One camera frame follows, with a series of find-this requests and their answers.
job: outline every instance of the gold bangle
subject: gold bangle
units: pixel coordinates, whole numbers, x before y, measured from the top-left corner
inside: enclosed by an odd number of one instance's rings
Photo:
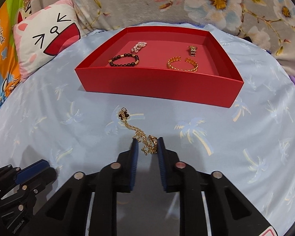
[[[185,61],[188,62],[189,64],[192,64],[194,66],[194,69],[190,69],[190,70],[182,70],[182,69],[177,69],[175,67],[173,67],[171,65],[172,62],[176,62],[176,61],[181,61],[180,56],[176,56],[176,57],[172,57],[168,62],[167,62],[167,67],[169,69],[174,69],[174,70],[179,70],[179,71],[187,71],[187,72],[196,72],[198,70],[198,63],[195,62],[194,60],[190,59],[190,58],[186,58]]]

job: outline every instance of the white flower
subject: white flower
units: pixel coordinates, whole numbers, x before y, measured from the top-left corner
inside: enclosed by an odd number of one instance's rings
[[[291,0],[273,0],[274,12],[286,25],[295,27],[295,5]]]
[[[262,49],[269,50],[270,49],[270,36],[268,33],[264,31],[264,28],[261,31],[258,30],[256,26],[253,26],[247,33],[247,35],[251,38],[252,42],[259,46]]]
[[[192,20],[213,24],[223,30],[236,31],[242,24],[242,0],[185,0],[185,11]]]

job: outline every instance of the screw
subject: screw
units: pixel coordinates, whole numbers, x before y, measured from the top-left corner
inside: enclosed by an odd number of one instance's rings
[[[110,165],[110,167],[114,170],[119,169],[121,167],[121,164],[119,162],[114,162]]]
[[[212,175],[215,177],[215,178],[222,178],[223,174],[219,171],[214,171],[212,173]]]
[[[186,163],[179,161],[175,164],[176,168],[183,169],[186,167]]]
[[[82,179],[84,177],[84,173],[76,172],[73,176],[75,179]]]

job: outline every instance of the label sticker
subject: label sticker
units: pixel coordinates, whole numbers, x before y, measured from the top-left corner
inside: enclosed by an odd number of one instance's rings
[[[277,233],[275,232],[275,230],[273,229],[273,227],[270,226],[268,229],[266,229],[259,236],[277,236]]]

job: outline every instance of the yellow flower center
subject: yellow flower center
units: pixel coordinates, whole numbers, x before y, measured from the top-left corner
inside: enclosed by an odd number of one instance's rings
[[[227,6],[227,0],[210,0],[211,5],[215,6],[217,10],[224,10]]]
[[[290,14],[288,8],[285,7],[285,6],[282,8],[282,14],[283,14],[285,17],[287,17],[287,18],[290,18],[290,17],[291,17],[291,14]]]

